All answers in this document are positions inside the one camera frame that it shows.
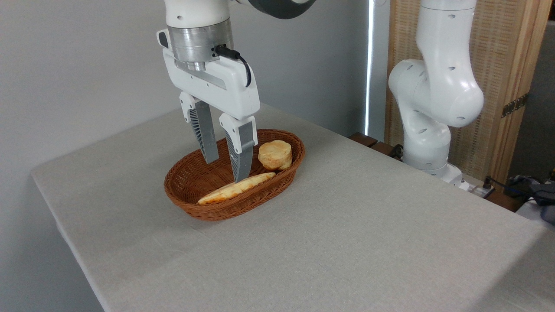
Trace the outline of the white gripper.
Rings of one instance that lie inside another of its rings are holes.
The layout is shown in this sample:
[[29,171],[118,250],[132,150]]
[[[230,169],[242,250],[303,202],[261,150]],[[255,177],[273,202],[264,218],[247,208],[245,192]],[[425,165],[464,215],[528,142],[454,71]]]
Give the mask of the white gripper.
[[190,123],[200,150],[210,164],[219,158],[210,105],[226,113],[219,122],[226,133],[234,182],[241,182],[250,173],[254,146],[258,144],[254,115],[260,109],[255,77],[248,87],[242,62],[226,57],[208,62],[204,71],[187,69],[184,62],[163,48],[169,77],[178,89],[183,115]]

